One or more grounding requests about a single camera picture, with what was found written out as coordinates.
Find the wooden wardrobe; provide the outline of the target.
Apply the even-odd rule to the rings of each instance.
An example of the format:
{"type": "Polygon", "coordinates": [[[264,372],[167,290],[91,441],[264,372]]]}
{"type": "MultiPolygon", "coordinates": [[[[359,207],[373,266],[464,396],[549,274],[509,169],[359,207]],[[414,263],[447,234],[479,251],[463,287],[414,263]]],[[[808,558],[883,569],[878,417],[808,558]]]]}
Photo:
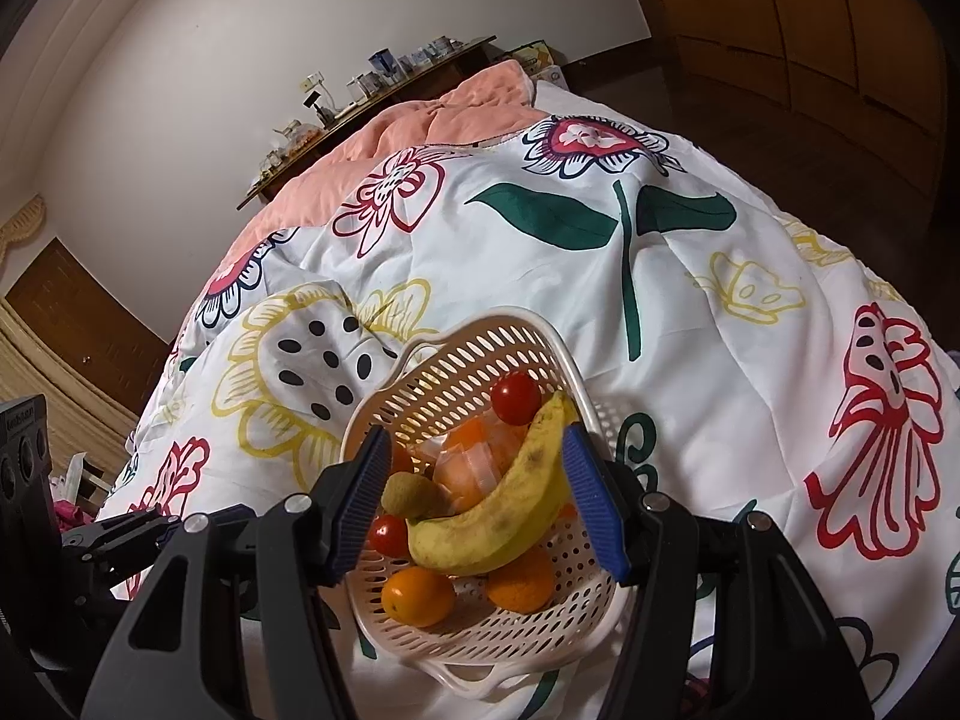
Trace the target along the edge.
{"type": "Polygon", "coordinates": [[[681,71],[831,128],[934,195],[946,148],[947,59],[918,0],[640,4],[681,71]]]}

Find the wooden sideboard table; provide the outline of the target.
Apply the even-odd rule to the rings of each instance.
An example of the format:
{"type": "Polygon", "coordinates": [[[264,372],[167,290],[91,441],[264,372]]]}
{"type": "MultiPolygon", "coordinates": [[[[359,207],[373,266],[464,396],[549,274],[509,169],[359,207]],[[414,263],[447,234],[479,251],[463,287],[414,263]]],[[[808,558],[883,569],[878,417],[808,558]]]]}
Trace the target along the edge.
{"type": "Polygon", "coordinates": [[[331,128],[313,135],[298,145],[277,167],[272,167],[265,176],[257,179],[247,190],[244,199],[237,205],[241,211],[254,200],[267,205],[293,177],[302,174],[308,167],[319,161],[325,154],[331,153],[342,145],[348,137],[355,135],[361,127],[369,124],[377,114],[387,107],[409,101],[428,101],[452,91],[459,83],[475,73],[485,70],[505,55],[505,51],[493,44],[494,36],[478,37],[464,44],[454,54],[446,55],[427,70],[421,70],[407,80],[387,89],[361,104],[355,104],[342,117],[338,117],[331,128]]]}

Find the orange mandarin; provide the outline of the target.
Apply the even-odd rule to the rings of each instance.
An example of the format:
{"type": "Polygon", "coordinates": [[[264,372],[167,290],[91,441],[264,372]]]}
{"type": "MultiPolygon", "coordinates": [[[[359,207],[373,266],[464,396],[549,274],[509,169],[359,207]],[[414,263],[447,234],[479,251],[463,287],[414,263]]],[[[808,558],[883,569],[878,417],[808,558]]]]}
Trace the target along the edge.
{"type": "Polygon", "coordinates": [[[532,614],[548,605],[555,593],[550,554],[534,546],[485,580],[485,595],[500,610],[532,614]]]}
{"type": "Polygon", "coordinates": [[[381,606],[391,619],[412,628],[428,629],[444,621],[454,610],[454,585],[445,576],[423,567],[405,567],[381,590],[381,606]]]}
{"type": "Polygon", "coordinates": [[[413,466],[413,460],[409,452],[407,452],[404,445],[394,442],[394,444],[392,444],[391,454],[391,473],[413,472],[415,472],[415,466],[413,466]]]}

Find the brown wooden door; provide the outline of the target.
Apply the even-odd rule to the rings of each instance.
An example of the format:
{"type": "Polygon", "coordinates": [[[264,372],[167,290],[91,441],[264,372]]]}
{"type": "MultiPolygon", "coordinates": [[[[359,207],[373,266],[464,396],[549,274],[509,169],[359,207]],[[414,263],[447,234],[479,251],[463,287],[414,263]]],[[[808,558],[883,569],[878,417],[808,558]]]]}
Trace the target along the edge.
{"type": "Polygon", "coordinates": [[[143,411],[169,344],[130,314],[59,239],[23,271],[7,301],[76,374],[135,415],[143,411]]]}

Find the green kiwi fruit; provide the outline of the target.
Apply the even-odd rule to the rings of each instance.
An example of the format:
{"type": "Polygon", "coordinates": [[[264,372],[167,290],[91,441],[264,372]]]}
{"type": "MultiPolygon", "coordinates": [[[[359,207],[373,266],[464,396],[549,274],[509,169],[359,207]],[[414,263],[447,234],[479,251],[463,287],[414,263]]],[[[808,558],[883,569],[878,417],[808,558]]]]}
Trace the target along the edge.
{"type": "Polygon", "coordinates": [[[387,479],[381,507],[394,517],[421,520],[449,515],[451,500],[446,489],[427,476],[397,472],[387,479]]]}

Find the white floral duvet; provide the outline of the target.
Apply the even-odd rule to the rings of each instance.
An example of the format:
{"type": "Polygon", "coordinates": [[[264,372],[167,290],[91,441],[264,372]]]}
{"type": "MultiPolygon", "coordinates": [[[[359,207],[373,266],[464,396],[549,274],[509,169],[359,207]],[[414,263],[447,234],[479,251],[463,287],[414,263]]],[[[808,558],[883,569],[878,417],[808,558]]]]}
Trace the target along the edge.
{"type": "Polygon", "coordinates": [[[698,514],[768,512],[878,717],[958,617],[958,367],[861,259],[672,133],[545,117],[379,163],[190,307],[106,515],[308,489],[410,341],[501,305],[562,335],[617,458],[698,514]]]}

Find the pink blanket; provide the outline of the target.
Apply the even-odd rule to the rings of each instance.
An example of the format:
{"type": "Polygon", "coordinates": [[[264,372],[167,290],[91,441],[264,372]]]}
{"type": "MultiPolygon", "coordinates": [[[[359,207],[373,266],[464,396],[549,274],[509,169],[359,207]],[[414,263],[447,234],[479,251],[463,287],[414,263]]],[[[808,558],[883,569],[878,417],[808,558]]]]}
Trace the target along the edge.
{"type": "Polygon", "coordinates": [[[361,179],[389,156],[414,146],[470,146],[521,132],[545,117],[534,103],[534,80],[517,62],[506,60],[441,98],[389,107],[287,182],[245,225],[205,288],[220,291],[247,254],[270,234],[327,224],[361,179]]]}

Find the orange bag of fruit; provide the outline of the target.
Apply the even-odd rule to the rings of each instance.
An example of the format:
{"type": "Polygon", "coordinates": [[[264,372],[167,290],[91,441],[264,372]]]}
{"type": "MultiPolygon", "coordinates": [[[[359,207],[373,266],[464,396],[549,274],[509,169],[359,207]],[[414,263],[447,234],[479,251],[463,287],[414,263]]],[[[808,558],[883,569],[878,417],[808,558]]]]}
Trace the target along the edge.
{"type": "Polygon", "coordinates": [[[415,455],[446,491],[449,511],[462,514],[493,493],[526,436],[526,426],[511,426],[487,410],[447,434],[416,444],[415,455]]]}

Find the blue white jug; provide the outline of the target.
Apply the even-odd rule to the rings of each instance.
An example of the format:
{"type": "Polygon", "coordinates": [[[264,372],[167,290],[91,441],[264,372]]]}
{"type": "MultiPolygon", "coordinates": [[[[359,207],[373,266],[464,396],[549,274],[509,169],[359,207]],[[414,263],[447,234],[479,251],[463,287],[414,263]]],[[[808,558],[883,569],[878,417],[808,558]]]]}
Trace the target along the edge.
{"type": "Polygon", "coordinates": [[[386,78],[391,83],[397,82],[398,78],[402,76],[402,68],[400,68],[394,54],[389,49],[378,50],[371,54],[368,60],[370,60],[371,67],[374,68],[377,75],[381,75],[382,78],[386,78]]]}

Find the white plastic perforated basket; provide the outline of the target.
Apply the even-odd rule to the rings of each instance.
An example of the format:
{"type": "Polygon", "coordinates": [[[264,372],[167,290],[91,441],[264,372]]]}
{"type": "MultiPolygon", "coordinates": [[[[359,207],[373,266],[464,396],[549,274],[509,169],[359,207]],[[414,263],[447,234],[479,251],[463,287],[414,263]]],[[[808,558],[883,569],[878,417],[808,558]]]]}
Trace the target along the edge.
{"type": "MultiPolygon", "coordinates": [[[[544,317],[498,307],[446,335],[410,341],[387,379],[356,408],[342,455],[382,427],[404,449],[441,439],[490,405],[493,384],[526,372],[548,398],[566,398],[590,437],[601,422],[576,362],[544,317]]],[[[416,668],[464,699],[485,700],[529,674],[558,670],[602,644],[631,595],[599,564],[581,520],[562,520],[569,492],[560,431],[535,429],[539,449],[521,458],[487,499],[439,525],[410,528],[412,559],[454,580],[454,610],[429,629],[387,616],[382,585],[404,569],[398,557],[364,548],[347,577],[348,596],[364,637],[382,655],[416,668]],[[551,567],[550,598],[530,614],[500,610],[483,578],[532,546],[551,567]]]]}

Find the yellow banana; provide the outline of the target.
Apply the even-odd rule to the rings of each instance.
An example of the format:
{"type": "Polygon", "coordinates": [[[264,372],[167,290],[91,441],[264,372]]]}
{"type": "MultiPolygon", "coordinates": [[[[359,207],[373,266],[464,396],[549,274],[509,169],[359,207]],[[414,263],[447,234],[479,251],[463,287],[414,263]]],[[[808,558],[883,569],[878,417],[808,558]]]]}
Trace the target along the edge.
{"type": "Polygon", "coordinates": [[[413,562],[438,574],[473,577],[506,566],[539,543],[571,499],[562,440],[565,427],[578,419],[563,390],[551,395],[493,493],[463,514],[410,523],[413,562]]]}

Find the red tomato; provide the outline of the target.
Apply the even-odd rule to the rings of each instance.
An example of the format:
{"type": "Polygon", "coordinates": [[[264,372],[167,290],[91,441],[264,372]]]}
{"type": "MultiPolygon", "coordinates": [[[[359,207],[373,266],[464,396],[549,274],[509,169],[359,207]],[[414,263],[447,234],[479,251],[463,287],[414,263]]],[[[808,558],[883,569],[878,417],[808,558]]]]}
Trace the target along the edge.
{"type": "Polygon", "coordinates": [[[376,515],[368,541],[377,554],[387,559],[407,561],[410,557],[409,528],[403,518],[391,514],[376,515]]]}
{"type": "Polygon", "coordinates": [[[509,426],[527,426],[542,405],[540,387],[527,371],[501,377],[490,390],[491,408],[509,426]]]}

